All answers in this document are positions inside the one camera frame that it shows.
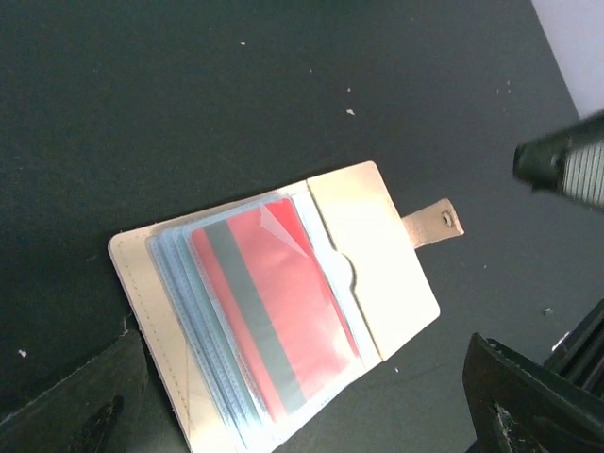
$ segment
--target black object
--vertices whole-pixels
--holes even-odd
[[[604,451],[604,299],[540,366],[475,333],[463,386],[478,437],[468,452]]]
[[[514,175],[534,189],[604,207],[604,111],[516,148]]]
[[[146,383],[141,337],[129,330],[70,376],[3,414],[0,452],[124,452]]]

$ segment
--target red card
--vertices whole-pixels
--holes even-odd
[[[297,411],[358,357],[291,200],[199,228],[191,239],[274,419]]]

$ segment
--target card slot thumb cutout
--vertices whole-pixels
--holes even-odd
[[[447,199],[401,218],[413,248],[420,248],[464,234],[460,218]]]
[[[337,250],[330,248],[327,252],[328,268],[337,281],[349,290],[355,287],[355,270],[348,257]]]

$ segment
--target dark surface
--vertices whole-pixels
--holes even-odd
[[[2,453],[123,453],[147,384],[143,339],[125,331],[61,381],[0,415]]]
[[[4,2],[0,396],[123,331],[112,234],[373,159],[401,213],[459,211],[419,252],[442,315],[279,452],[472,443],[470,334],[545,359],[604,292],[604,218],[512,179],[578,119],[529,0],[363,3]],[[132,450],[183,451],[145,404]]]

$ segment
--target magnetic stripe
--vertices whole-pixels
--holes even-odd
[[[242,253],[226,221],[204,228],[212,250],[225,272],[243,319],[260,352],[264,367],[273,381],[287,413],[294,413],[306,403],[299,382],[277,332],[264,307]]]

